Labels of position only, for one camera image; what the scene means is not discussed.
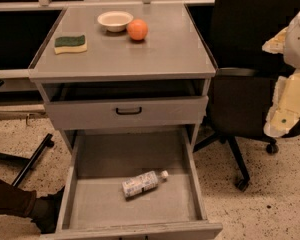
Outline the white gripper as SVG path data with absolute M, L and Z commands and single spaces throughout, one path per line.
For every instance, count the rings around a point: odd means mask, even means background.
M 274 37 L 266 41 L 262 50 L 271 54 L 283 54 L 286 64 L 300 68 L 300 11 Z M 263 131 L 274 138 L 300 135 L 300 69 L 288 78 L 280 76 L 276 82 Z

